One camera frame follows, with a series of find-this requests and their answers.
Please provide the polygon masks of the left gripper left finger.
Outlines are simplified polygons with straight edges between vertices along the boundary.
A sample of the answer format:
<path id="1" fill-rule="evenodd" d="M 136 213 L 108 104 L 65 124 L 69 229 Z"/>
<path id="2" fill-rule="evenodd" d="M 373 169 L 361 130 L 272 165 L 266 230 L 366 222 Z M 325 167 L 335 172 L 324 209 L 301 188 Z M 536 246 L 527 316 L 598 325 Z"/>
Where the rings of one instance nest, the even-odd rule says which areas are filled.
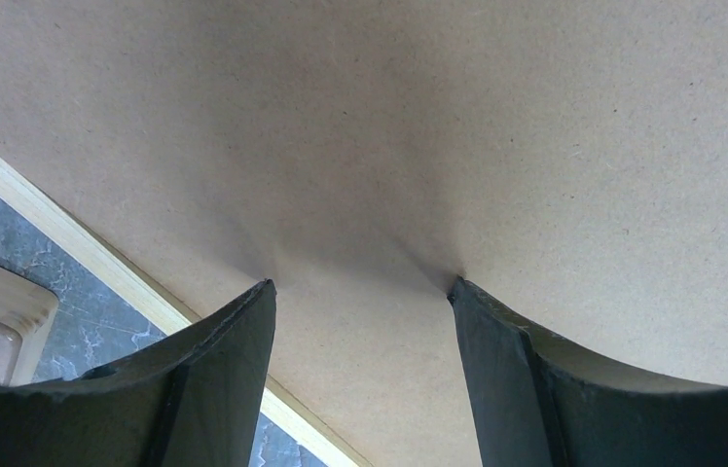
<path id="1" fill-rule="evenodd" d="M 0 386 L 0 466 L 246 466 L 271 359 L 264 280 L 71 380 Z"/>

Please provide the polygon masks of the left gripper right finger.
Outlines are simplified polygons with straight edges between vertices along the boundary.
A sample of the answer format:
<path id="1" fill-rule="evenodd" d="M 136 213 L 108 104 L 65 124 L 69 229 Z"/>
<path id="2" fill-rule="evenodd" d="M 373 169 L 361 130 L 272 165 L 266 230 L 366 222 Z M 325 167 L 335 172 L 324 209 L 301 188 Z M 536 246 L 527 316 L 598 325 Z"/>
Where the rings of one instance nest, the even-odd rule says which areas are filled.
<path id="1" fill-rule="evenodd" d="M 484 465 L 728 466 L 728 387 L 606 357 L 464 278 L 448 299 Z"/>

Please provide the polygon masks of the brown frame backing board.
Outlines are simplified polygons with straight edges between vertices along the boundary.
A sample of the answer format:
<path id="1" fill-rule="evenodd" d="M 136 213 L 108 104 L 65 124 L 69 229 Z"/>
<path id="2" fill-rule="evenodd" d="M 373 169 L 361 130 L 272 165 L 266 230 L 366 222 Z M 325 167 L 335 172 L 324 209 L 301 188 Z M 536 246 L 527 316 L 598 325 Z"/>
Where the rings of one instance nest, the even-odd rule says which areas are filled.
<path id="1" fill-rule="evenodd" d="M 457 275 L 728 385 L 728 1 L 0 1 L 0 157 L 378 466 L 477 466 Z"/>

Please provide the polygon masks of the wooden picture frame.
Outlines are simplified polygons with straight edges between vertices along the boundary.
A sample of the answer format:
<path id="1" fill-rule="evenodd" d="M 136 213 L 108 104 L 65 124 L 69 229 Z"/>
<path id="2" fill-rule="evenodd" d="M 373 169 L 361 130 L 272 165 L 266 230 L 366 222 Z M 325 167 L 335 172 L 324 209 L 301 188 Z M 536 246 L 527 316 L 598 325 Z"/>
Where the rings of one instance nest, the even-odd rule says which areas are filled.
<path id="1" fill-rule="evenodd" d="M 0 198 L 167 335 L 201 317 L 0 158 Z M 260 413 L 328 466 L 371 463 L 273 377 Z"/>

